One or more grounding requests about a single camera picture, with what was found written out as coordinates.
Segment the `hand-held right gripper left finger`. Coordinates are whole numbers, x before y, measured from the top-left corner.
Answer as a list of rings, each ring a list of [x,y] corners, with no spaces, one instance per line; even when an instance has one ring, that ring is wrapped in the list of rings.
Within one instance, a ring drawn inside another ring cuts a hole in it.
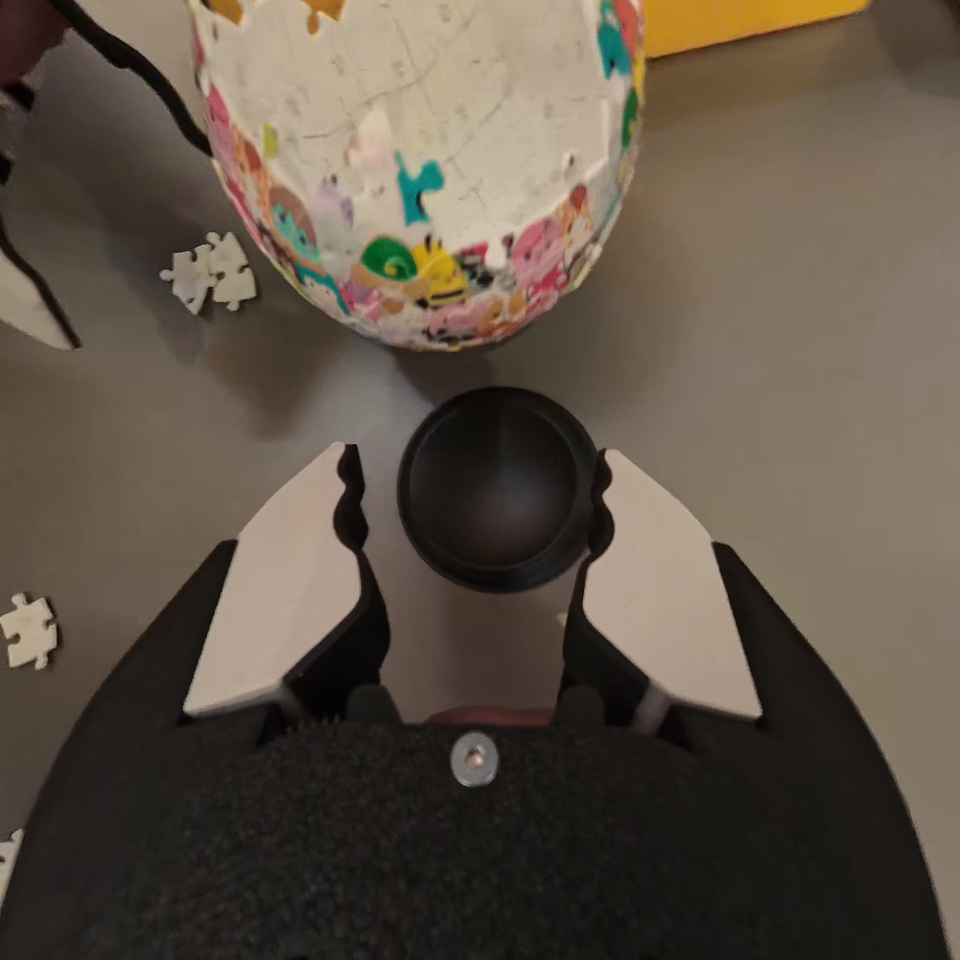
[[[335,442],[246,523],[183,701],[192,720],[275,706],[341,718],[380,682],[387,607],[366,557],[358,447]]]

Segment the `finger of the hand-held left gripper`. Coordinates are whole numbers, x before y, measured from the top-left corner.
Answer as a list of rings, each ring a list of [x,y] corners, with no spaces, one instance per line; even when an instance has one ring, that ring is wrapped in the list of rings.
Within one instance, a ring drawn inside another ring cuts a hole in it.
[[[43,275],[12,242],[1,219],[1,321],[52,349],[79,349],[79,335]]]
[[[110,65],[137,77],[183,138],[212,157],[186,1],[54,1],[53,7]]]

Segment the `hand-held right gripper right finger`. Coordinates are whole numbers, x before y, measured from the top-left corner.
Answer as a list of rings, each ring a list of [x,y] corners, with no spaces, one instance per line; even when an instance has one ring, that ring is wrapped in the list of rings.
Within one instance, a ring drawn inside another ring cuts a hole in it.
[[[563,622],[563,678],[606,724],[663,724],[675,707],[740,721],[762,702],[714,541],[623,453],[602,450],[587,555]]]

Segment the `black ball stand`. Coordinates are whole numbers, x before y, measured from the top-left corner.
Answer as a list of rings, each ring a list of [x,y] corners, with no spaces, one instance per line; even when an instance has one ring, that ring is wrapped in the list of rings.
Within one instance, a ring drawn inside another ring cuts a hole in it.
[[[406,536],[458,586],[487,594],[544,586],[586,550],[597,455],[581,422],[541,393],[495,386],[456,395],[403,452]]]

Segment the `colourful puzzle ball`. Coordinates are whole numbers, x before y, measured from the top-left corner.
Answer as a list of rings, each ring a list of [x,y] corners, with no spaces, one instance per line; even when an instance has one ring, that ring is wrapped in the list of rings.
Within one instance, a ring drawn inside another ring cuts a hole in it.
[[[222,188],[332,320],[481,348],[594,268],[640,152],[642,2],[185,5]]]

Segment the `yellow plastic bin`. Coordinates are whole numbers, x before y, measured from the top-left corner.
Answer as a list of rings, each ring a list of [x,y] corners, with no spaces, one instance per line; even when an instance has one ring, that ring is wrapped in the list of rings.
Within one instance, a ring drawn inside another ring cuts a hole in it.
[[[644,52],[659,59],[845,18],[868,1],[644,1]]]

